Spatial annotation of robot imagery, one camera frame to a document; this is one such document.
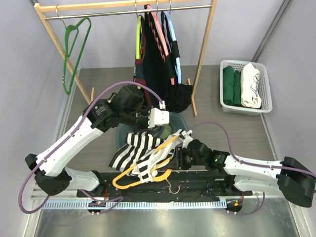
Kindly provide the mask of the olive green tank top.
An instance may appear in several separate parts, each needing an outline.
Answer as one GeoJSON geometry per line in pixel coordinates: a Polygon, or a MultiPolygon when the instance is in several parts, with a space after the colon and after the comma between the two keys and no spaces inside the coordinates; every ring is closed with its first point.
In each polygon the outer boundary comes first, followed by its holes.
{"type": "Polygon", "coordinates": [[[173,129],[170,125],[160,127],[159,132],[157,133],[157,136],[159,139],[166,139],[170,134],[172,134],[173,129]]]}

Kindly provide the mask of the folded dark green shirt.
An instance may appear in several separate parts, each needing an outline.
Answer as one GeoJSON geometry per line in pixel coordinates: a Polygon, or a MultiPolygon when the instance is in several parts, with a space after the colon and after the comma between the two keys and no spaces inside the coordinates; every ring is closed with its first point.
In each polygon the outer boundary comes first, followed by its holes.
{"type": "Polygon", "coordinates": [[[223,69],[223,102],[229,106],[241,106],[241,72],[232,66],[223,69]]]}

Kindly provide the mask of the navy tank top maroon trim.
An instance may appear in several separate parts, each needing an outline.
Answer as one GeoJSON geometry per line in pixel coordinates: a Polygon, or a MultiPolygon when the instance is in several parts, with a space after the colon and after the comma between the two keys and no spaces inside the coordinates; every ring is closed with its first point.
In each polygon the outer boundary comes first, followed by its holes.
{"type": "MultiPolygon", "coordinates": [[[[146,52],[146,42],[141,43],[141,40],[136,41],[139,46],[136,48],[136,57],[134,63],[134,72],[133,72],[133,82],[139,83],[141,85],[146,86],[145,73],[144,73],[144,60],[145,60],[145,52],[146,52]]],[[[147,90],[143,89],[140,86],[137,86],[139,90],[141,90],[144,94],[144,106],[151,107],[153,105],[151,94],[147,90]]]]}

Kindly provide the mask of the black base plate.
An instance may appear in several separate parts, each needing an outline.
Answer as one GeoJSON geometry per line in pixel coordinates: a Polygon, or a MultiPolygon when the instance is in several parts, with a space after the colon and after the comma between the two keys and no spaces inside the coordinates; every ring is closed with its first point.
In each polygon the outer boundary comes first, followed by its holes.
{"type": "Polygon", "coordinates": [[[235,176],[203,170],[173,171],[167,181],[150,182],[126,190],[112,185],[119,172],[103,172],[104,194],[109,198],[122,196],[125,202],[203,202],[220,197],[250,196],[252,191],[234,187],[235,176]]]}

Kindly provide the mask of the light blue hanger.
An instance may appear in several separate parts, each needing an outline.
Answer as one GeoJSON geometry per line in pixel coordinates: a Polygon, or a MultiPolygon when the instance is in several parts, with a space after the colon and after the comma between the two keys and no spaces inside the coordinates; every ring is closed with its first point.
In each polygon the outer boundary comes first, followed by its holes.
{"type": "Polygon", "coordinates": [[[171,16],[169,12],[162,11],[160,14],[161,27],[163,31],[164,38],[167,43],[168,52],[170,54],[171,63],[175,73],[175,82],[177,84],[182,83],[182,72],[180,64],[180,53],[178,48],[178,42],[176,39],[174,27],[172,24],[171,16]]]}

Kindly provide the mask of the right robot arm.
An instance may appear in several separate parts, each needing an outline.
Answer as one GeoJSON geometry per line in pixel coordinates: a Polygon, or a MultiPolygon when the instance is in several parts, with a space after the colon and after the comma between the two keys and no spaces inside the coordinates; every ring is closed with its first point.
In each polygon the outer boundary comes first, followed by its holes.
{"type": "Polygon", "coordinates": [[[226,195],[262,192],[280,196],[300,207],[313,204],[316,176],[292,157],[266,161],[238,157],[212,150],[198,139],[176,149],[176,167],[188,170],[203,166],[212,177],[223,181],[226,195]]]}

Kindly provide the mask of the pink hanger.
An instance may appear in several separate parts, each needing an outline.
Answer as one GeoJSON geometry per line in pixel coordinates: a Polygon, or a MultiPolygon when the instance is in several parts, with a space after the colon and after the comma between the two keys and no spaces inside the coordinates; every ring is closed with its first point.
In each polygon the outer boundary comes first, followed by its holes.
{"type": "Polygon", "coordinates": [[[168,52],[168,48],[167,48],[167,44],[166,44],[166,40],[165,37],[163,35],[163,31],[160,25],[160,22],[158,20],[157,14],[154,12],[150,12],[153,19],[154,19],[154,24],[157,30],[157,34],[154,33],[154,37],[155,40],[157,42],[158,48],[160,50],[160,54],[162,59],[164,60],[164,62],[166,61],[167,56],[169,56],[169,52],[168,52]]]}

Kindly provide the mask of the folded white shirt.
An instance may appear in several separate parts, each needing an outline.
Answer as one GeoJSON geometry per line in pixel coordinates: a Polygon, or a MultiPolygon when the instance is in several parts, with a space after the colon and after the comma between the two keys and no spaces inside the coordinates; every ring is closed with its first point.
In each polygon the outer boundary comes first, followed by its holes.
{"type": "Polygon", "coordinates": [[[259,96],[260,71],[251,63],[245,65],[241,71],[241,104],[244,107],[259,109],[262,99],[259,96]]]}

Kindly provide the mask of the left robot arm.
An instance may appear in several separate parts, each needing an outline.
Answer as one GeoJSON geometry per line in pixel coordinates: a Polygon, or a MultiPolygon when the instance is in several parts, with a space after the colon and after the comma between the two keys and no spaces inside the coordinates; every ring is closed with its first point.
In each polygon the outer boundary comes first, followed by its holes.
{"type": "Polygon", "coordinates": [[[121,89],[109,99],[98,96],[78,118],[76,123],[50,148],[25,162],[36,184],[48,195],[55,196],[67,189],[85,190],[94,197],[103,195],[106,182],[93,170],[83,172],[67,167],[76,154],[94,139],[120,124],[139,129],[155,128],[169,123],[169,112],[164,101],[141,114],[144,93],[135,82],[120,82],[121,89]]]}

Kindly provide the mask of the white plastic basket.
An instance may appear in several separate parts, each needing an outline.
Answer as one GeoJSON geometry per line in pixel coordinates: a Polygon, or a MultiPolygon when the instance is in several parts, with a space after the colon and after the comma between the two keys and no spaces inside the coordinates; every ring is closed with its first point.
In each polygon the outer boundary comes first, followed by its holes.
{"type": "Polygon", "coordinates": [[[220,103],[222,105],[222,110],[227,113],[236,113],[242,115],[249,116],[258,116],[262,113],[269,113],[272,111],[272,97],[270,91],[270,84],[268,78],[268,72],[266,67],[263,64],[256,62],[247,62],[240,60],[223,60],[220,63],[220,103]],[[230,106],[226,105],[223,101],[223,69],[227,66],[232,66],[234,70],[240,71],[244,68],[245,65],[251,63],[254,68],[260,71],[259,74],[259,86],[258,86],[258,94],[262,99],[260,109],[253,109],[248,107],[240,107],[240,106],[230,106]]]}

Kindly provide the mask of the teal plastic basin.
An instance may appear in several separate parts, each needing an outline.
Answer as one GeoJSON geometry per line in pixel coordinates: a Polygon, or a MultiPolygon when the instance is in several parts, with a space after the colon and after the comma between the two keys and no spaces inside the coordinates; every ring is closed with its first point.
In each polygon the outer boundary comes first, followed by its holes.
{"type": "MultiPolygon", "coordinates": [[[[169,122],[173,131],[177,131],[178,129],[188,129],[185,119],[178,113],[170,112],[169,122]]],[[[118,150],[125,145],[128,133],[136,131],[139,131],[139,129],[125,124],[119,124],[115,131],[116,149],[118,150]]]]}

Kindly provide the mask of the neon yellow hanger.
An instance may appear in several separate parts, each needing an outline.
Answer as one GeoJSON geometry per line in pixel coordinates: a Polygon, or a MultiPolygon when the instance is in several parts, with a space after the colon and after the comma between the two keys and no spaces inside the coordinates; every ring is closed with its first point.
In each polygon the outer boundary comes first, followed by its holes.
{"type": "Polygon", "coordinates": [[[141,15],[137,16],[137,25],[136,25],[136,48],[135,48],[135,65],[134,65],[134,82],[136,82],[136,73],[137,67],[136,63],[142,57],[142,19],[141,15]]]}

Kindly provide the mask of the black dress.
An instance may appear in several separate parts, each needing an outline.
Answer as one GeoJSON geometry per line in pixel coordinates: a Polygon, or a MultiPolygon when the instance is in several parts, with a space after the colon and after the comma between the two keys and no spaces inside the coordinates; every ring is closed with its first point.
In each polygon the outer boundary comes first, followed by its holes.
{"type": "Polygon", "coordinates": [[[193,87],[175,82],[170,54],[165,62],[161,57],[154,37],[157,30],[150,12],[144,14],[143,33],[146,40],[144,61],[146,85],[165,102],[168,111],[181,113],[191,104],[193,87]]]}

